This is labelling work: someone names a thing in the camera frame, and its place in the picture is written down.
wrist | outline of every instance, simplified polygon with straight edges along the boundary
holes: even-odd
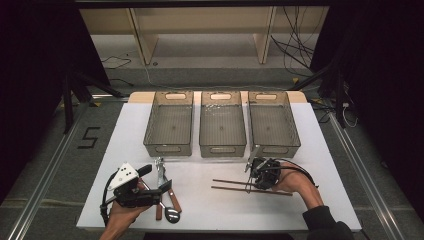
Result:
[[[308,209],[312,209],[312,208],[324,205],[318,189],[312,184],[307,186],[301,186],[299,188],[298,193],[302,197]]]
[[[127,218],[116,218],[112,214],[110,216],[109,222],[105,228],[105,231],[103,232],[101,236],[101,240],[115,240],[119,239],[124,232],[128,229],[128,227],[131,225],[132,221]]]

floor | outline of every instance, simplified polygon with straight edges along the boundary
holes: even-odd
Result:
[[[281,34],[275,38],[287,42],[289,37]],[[307,46],[313,48],[316,38],[311,35]],[[272,42],[267,63],[259,64],[250,35],[160,36],[152,62],[146,67],[131,36],[93,36],[93,41],[112,87],[124,93],[211,88],[285,90],[310,74],[284,57]],[[295,49],[291,53],[301,59]],[[355,239],[423,239],[423,222],[385,168],[360,119],[355,120],[354,111],[346,111],[350,126],[341,129],[329,108],[333,99],[319,99],[319,84],[312,83],[302,91],[311,101],[319,102],[312,103],[317,121],[363,225],[364,231],[356,233]],[[0,239],[99,238],[101,231],[88,232],[75,225],[127,99],[103,96],[105,93],[94,87],[90,91],[96,97],[92,104],[79,104],[74,99],[75,127],[68,134],[63,134],[63,106],[58,106],[33,160],[0,207]],[[92,148],[93,142],[87,137],[97,139]],[[292,235],[306,239],[305,233]],[[142,232],[130,230],[122,239],[142,238]]]

wooden handle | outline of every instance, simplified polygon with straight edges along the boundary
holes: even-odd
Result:
[[[174,205],[174,209],[177,210],[177,212],[182,212],[180,203],[177,200],[177,196],[175,196],[174,191],[171,189],[168,190],[169,197],[171,197],[172,205]]]
[[[160,204],[156,205],[156,220],[162,220],[162,206]]]

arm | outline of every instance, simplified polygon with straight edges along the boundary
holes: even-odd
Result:
[[[282,166],[296,167],[287,162],[282,163]],[[318,189],[302,173],[291,169],[282,169],[280,178],[272,190],[297,192],[302,197],[308,208],[308,211],[303,213],[309,229],[308,240],[354,239],[351,230],[345,223],[334,220],[329,207],[324,205]]]

chopsticks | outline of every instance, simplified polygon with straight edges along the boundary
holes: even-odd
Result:
[[[253,183],[229,181],[229,180],[222,180],[222,179],[212,179],[212,181],[222,182],[222,183],[230,183],[230,184],[240,184],[240,185],[254,186]],[[243,191],[243,192],[254,192],[254,193],[266,193],[266,194],[293,196],[292,193],[288,193],[288,192],[272,192],[272,191],[265,191],[265,190],[248,190],[248,189],[244,189],[244,188],[231,188],[231,187],[220,187],[220,186],[211,186],[211,188],[222,189],[222,190],[230,190],[230,191]]]

